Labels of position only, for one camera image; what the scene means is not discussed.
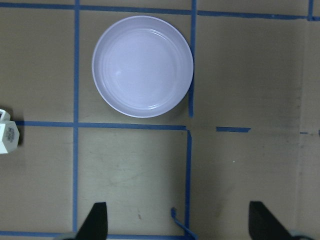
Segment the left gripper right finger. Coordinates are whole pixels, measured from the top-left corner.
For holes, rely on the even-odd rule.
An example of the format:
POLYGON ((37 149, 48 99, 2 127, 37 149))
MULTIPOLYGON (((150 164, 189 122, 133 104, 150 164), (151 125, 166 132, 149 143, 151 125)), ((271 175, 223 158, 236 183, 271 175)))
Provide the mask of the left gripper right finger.
POLYGON ((261 201, 249 203, 249 236, 252 240, 292 240, 292 235, 261 201))

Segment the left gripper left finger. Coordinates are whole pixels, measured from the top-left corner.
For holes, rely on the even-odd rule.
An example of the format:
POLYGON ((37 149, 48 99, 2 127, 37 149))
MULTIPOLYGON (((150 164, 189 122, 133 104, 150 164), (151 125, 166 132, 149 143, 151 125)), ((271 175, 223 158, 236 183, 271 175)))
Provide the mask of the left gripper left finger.
POLYGON ((82 226, 75 235, 76 240, 106 240, 108 236, 108 214, 106 202, 92 206, 82 226))

